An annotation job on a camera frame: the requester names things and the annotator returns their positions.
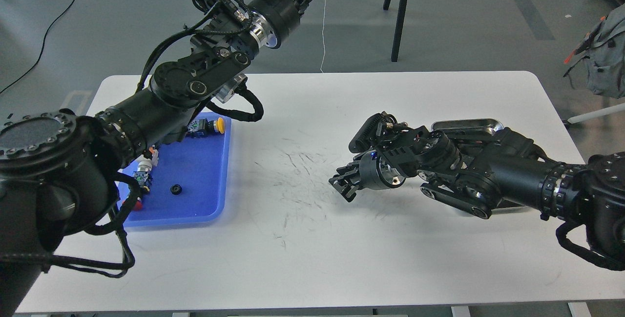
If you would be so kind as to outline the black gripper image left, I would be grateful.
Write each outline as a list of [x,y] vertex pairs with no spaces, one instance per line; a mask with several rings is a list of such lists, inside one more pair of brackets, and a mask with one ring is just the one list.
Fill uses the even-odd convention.
[[300,19],[313,0],[252,0],[249,8],[264,17],[273,38],[268,48],[279,48],[291,32],[298,28]]

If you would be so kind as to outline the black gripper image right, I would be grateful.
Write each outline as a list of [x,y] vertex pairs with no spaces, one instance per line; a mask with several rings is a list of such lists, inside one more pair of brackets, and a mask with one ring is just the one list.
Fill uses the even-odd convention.
[[358,163],[348,163],[337,168],[335,174],[328,180],[334,183],[334,188],[348,202],[351,203],[358,190],[386,190],[402,186],[406,177],[391,167],[376,151],[367,151],[359,155]]

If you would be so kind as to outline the black robot arm image left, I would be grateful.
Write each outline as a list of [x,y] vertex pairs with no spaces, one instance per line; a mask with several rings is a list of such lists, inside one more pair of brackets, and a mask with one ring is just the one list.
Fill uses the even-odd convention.
[[243,71],[279,48],[312,0],[192,0],[198,23],[151,52],[136,92],[94,115],[67,108],[1,126],[1,315],[53,266],[121,278],[135,264],[124,223],[141,186],[121,170],[185,137],[204,108],[254,123]]

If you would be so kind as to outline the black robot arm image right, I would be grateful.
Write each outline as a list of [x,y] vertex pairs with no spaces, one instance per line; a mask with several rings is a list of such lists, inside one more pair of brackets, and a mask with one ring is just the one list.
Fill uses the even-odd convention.
[[494,119],[412,128],[386,112],[369,117],[348,148],[353,160],[329,179],[348,202],[358,190],[395,189],[419,177],[427,197],[481,219],[504,203],[534,208],[545,221],[558,218],[561,247],[600,268],[624,270],[623,152],[568,164]]

